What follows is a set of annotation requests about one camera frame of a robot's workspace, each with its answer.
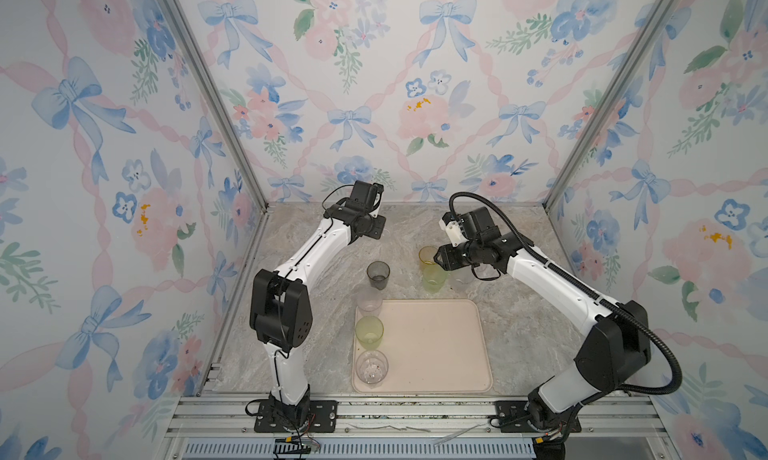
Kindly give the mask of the aluminium corner post right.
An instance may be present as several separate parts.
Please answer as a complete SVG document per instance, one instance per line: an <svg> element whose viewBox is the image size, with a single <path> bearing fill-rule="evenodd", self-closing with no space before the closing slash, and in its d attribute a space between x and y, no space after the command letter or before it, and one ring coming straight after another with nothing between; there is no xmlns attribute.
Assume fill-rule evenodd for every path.
<svg viewBox="0 0 768 460"><path fill-rule="evenodd" d="M620 101L625 89L633 81L638 65L650 54L652 45L664 29L663 25L667 23L679 2L680 0L656 0L651 5L645 17L645 23L638 29L624 60L619 64L606 87L602 100L597 105L594 118L583 129L583 134L577 140L548 196L543 201L542 205L547 213L554 211L559 199L565 197L565 190L570 179L591 148L600 130L607 123L608 117Z"/></svg>

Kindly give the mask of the aluminium corner post left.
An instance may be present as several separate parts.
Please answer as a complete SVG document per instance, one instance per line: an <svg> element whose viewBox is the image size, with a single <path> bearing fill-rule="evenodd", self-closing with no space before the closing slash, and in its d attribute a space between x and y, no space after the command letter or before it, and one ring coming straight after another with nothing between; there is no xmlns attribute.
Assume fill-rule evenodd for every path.
<svg viewBox="0 0 768 460"><path fill-rule="evenodd" d="M232 121L225 112L223 100L216 88L215 81L206 65L203 52L189 25L188 19L179 0L157 0L161 11L166 15L171 32L176 36L180 50L186 57L191 69L191 75L199 87L203 100L209 107L216 125L224 137L224 142L230 149L236 166L243 175L249 192L254 195L258 210L266 214L268 202L258 185L256 175L249 163L246 149L237 137Z"/></svg>

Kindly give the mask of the beige plastic tray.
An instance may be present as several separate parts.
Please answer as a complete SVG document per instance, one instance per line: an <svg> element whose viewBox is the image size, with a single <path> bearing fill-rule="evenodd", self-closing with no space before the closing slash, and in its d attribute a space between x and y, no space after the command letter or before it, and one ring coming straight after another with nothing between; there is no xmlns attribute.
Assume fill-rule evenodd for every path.
<svg viewBox="0 0 768 460"><path fill-rule="evenodd" d="M384 378L365 383L352 367L353 389L370 395L485 394L493 376L477 306L467 299L385 300L378 347Z"/></svg>

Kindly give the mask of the aluminium corner post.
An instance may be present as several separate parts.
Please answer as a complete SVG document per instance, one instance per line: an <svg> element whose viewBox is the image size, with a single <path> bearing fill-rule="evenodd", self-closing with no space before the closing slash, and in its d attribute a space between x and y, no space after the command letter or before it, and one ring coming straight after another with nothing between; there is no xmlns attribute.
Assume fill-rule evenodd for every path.
<svg viewBox="0 0 768 460"><path fill-rule="evenodd" d="M171 32L176 36L180 50L186 57L191 69L191 75L199 87L203 100L209 107L216 125L224 137L224 142L230 149L236 166L243 175L249 192L254 195L258 210L266 214L268 202L258 185L256 175L249 163L246 149L237 137L232 121L225 112L223 100L216 88L215 81L206 65L203 52L189 25L188 19L179 0L157 0L161 11L166 15Z"/></svg>
<svg viewBox="0 0 768 460"><path fill-rule="evenodd" d="M583 129L583 134L577 140L548 196L543 201L542 205L547 213L554 211L559 199L565 197L565 190L570 179L591 148L600 130L607 123L608 117L620 101L625 89L633 81L638 65L650 54L652 45L664 29L663 25L667 23L679 2L680 0L656 0L651 5L645 17L645 23L638 29L624 60L619 64L606 87L602 100L597 105L594 118Z"/></svg>

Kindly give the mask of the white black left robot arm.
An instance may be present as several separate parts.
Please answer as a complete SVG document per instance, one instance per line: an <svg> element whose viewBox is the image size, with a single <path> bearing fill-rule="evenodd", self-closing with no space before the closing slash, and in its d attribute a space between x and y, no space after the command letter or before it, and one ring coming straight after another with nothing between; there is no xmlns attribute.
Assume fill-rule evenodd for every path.
<svg viewBox="0 0 768 460"><path fill-rule="evenodd" d="M295 254L253 279L249 326L269 358L270 401L287 414L304 413L310 399L301 350L313 324L310 294L343 249L360 238L381 238L383 193L379 183L355 182L349 195L323 209L317 229Z"/></svg>

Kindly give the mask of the clear plastic cup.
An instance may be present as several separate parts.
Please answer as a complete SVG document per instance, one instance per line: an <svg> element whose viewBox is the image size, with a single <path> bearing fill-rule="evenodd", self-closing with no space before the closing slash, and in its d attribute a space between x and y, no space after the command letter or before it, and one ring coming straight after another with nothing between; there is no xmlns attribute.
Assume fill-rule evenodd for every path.
<svg viewBox="0 0 768 460"><path fill-rule="evenodd" d="M454 270L448 278L450 288L456 293L466 293L473 281L474 276L470 268Z"/></svg>
<svg viewBox="0 0 768 460"><path fill-rule="evenodd" d="M378 316L383 306L382 292L370 285L359 285L353 295L362 316Z"/></svg>
<svg viewBox="0 0 768 460"><path fill-rule="evenodd" d="M389 361L378 350L364 351L355 363L356 377L366 385L377 385L387 376Z"/></svg>

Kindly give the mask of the grey smoked plastic cup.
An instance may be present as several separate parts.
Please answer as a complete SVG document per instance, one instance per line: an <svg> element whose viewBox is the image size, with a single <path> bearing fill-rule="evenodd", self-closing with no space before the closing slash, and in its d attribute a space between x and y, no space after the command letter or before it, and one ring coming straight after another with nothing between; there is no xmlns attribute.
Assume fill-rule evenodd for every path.
<svg viewBox="0 0 768 460"><path fill-rule="evenodd" d="M384 261L374 261L366 269L366 274L370 285L379 290L384 290L391 274L390 266Z"/></svg>

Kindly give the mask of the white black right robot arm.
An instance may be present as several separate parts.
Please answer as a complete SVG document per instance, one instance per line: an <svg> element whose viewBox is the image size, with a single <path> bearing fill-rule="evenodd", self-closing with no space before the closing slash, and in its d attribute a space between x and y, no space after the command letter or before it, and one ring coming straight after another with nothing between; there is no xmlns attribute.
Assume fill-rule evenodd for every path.
<svg viewBox="0 0 768 460"><path fill-rule="evenodd" d="M604 299L562 267L552 262L523 235L502 234L487 208L457 215L445 213L440 229L449 243L441 246L435 262L455 271L490 266L527 285L563 314L584 336L571 364L528 395L525 416L539 431L568 421L579 404L585 405L619 389L651 359L651 342L634 321L645 326L647 314L636 302Z"/></svg>

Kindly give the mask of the light green plastic cup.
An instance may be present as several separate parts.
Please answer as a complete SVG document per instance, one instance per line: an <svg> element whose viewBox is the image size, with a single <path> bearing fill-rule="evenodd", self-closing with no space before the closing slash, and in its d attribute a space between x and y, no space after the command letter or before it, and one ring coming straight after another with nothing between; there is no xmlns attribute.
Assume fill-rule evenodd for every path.
<svg viewBox="0 0 768 460"><path fill-rule="evenodd" d="M384 336L384 325L376 316L364 316L355 325L355 337L365 350L377 350Z"/></svg>
<svg viewBox="0 0 768 460"><path fill-rule="evenodd" d="M422 269L422 287L428 293L437 293L444 286L448 273L439 265L431 264Z"/></svg>

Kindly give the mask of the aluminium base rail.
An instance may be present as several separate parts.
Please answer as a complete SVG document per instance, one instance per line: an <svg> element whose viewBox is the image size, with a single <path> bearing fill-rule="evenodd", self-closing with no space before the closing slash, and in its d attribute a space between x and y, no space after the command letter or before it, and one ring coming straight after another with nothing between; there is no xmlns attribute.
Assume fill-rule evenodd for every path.
<svg viewBox="0 0 768 460"><path fill-rule="evenodd" d="M679 459L652 402L608 397L584 407L562 444L517 423L490 424L493 397L335 396L303 433L259 432L258 397L179 402L158 459Z"/></svg>

